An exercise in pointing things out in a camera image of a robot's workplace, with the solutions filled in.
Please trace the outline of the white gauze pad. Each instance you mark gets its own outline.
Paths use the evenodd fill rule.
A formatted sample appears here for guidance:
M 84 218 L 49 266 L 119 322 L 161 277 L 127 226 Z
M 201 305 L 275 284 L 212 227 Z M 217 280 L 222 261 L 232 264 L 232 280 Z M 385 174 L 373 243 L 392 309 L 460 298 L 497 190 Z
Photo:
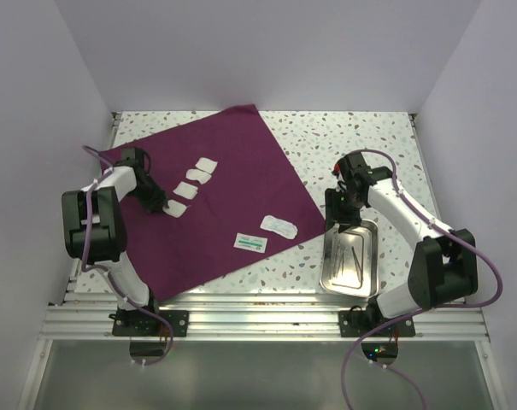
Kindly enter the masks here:
M 173 190 L 176 196 L 180 196 L 187 200 L 193 200 L 198 193 L 198 188 L 193 184 L 188 184 L 184 181 L 180 182 Z
M 197 161 L 195 167 L 196 167 L 196 169 L 199 169 L 203 172 L 212 174 L 214 172 L 214 170 L 217 168 L 217 165 L 218 165 L 217 161 L 210 160 L 209 158 L 206 158 L 206 157 L 200 157 L 199 160 Z
M 189 169 L 185 177 L 190 181 L 197 181 L 200 185 L 204 185 L 211 180 L 212 175 L 197 168 Z
M 175 201 L 173 199 L 168 200 L 167 203 L 163 206 L 162 210 L 165 214 L 174 217 L 176 219 L 180 218 L 188 209 L 188 206 L 184 203 Z

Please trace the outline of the clear plastic syringe packet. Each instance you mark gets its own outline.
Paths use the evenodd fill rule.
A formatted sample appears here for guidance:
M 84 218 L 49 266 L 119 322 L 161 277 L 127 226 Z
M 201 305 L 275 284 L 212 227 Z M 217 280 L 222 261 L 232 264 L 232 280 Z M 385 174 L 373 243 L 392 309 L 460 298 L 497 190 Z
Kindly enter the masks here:
M 294 224 L 286 220 L 278 219 L 272 215 L 266 215 L 263 218 L 260 228 L 263 231 L 275 233 L 288 240 L 295 239 L 298 233 L 298 229 Z

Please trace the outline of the steel tweezers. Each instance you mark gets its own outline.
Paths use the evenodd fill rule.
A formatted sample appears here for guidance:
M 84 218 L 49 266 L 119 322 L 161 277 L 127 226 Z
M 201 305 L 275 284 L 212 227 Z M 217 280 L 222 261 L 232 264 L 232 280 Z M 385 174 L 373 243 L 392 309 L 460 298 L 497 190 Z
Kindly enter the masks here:
M 360 278 L 360 281 L 362 281 L 362 267 L 354 247 L 351 247 L 351 253 L 355 264 L 356 275 Z

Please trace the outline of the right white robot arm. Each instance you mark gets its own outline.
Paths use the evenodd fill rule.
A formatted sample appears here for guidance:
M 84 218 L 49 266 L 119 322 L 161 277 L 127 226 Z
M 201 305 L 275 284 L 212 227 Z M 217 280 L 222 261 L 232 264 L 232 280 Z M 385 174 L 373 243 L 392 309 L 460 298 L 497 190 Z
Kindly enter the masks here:
M 325 192 L 326 229 L 338 234 L 362 223 L 363 208 L 382 214 L 413 250 L 405 281 L 373 296 L 365 324 L 384 335 L 396 318 L 420 309 L 427 311 L 474 294 L 479 285 L 475 238 L 437 220 L 403 189 L 394 166 L 370 167 L 362 151 L 339 159 L 332 170 L 337 180 Z

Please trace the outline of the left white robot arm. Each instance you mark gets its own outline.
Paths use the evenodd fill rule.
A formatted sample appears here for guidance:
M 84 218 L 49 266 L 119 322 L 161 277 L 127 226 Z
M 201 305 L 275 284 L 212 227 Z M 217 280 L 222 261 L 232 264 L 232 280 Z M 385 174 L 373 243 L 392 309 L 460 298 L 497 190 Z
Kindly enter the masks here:
M 150 287 L 130 262 L 128 233 L 120 203 L 132 197 L 149 214 L 168 208 L 165 191 L 152 178 L 151 158 L 143 149 L 125 148 L 117 162 L 85 145 L 104 166 L 101 175 L 80 190 L 62 194 L 62 224 L 68 255 L 83 272 L 98 272 L 115 293 L 122 325 L 132 322 L 143 335 L 157 333 L 162 314 Z

